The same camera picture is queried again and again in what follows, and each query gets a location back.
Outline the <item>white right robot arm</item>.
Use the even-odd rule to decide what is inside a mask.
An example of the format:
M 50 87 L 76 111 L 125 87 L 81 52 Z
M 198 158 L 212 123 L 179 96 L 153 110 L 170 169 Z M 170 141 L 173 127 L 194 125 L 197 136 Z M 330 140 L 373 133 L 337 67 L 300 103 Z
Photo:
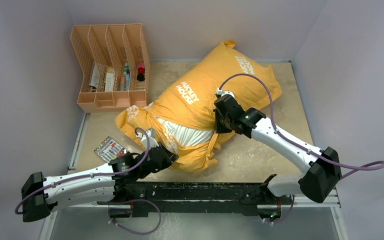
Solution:
M 297 174 L 269 176 L 260 190 L 264 202 L 271 204 L 285 195 L 303 194 L 323 203 L 341 179 L 336 165 L 339 156 L 333 148 L 320 149 L 273 127 L 269 117 L 253 107 L 243 110 L 231 94 L 218 95 L 214 106 L 216 133 L 245 135 L 275 150 L 299 169 Z

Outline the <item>white pillow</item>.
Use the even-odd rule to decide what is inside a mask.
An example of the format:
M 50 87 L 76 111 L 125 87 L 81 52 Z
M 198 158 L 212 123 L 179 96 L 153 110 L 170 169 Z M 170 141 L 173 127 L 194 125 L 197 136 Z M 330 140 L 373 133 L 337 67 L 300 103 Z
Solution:
M 172 123 L 160 117 L 156 117 L 156 119 L 163 126 L 167 138 L 172 138 L 182 147 L 194 147 L 208 142 L 214 134 L 214 130 L 194 129 Z

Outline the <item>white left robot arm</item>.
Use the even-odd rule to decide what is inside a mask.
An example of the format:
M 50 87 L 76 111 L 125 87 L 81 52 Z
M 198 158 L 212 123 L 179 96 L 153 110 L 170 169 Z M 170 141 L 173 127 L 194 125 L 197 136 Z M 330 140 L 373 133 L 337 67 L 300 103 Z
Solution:
M 51 177 L 40 171 L 32 173 L 21 188 L 21 201 L 14 212 L 25 223 L 35 222 L 58 209 L 84 203 L 86 198 L 104 190 L 110 190 L 110 199 L 121 205 L 129 198 L 126 184 L 164 170 L 178 158 L 159 144 L 143 153 L 127 152 L 109 163 L 77 173 Z

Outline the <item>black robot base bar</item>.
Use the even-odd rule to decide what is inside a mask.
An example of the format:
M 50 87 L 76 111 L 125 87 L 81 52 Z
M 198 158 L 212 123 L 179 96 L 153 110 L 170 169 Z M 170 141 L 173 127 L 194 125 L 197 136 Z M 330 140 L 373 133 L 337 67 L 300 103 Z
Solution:
M 127 205 L 134 218 L 149 213 L 242 214 L 278 219 L 291 196 L 277 197 L 259 182 L 151 182 L 126 184 L 120 193 L 100 205 Z

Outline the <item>orange Mickey Mouse pillowcase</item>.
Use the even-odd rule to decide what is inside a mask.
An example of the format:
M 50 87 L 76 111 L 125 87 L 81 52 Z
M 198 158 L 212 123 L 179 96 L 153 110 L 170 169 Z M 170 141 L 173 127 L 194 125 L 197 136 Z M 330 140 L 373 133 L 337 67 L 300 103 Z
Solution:
M 215 133 L 214 101 L 217 88 L 231 91 L 247 110 L 262 109 L 282 94 L 272 66 L 264 67 L 235 50 L 235 42 L 223 41 L 192 70 L 169 86 L 145 107 L 133 105 L 115 118 L 115 125 L 130 139 L 140 143 L 137 127 L 155 129 L 156 139 L 179 156 L 172 169 L 195 174 L 217 165 L 214 151 L 234 133 Z M 180 146 L 167 138 L 156 117 L 198 130 L 214 130 L 212 138 L 197 146 Z

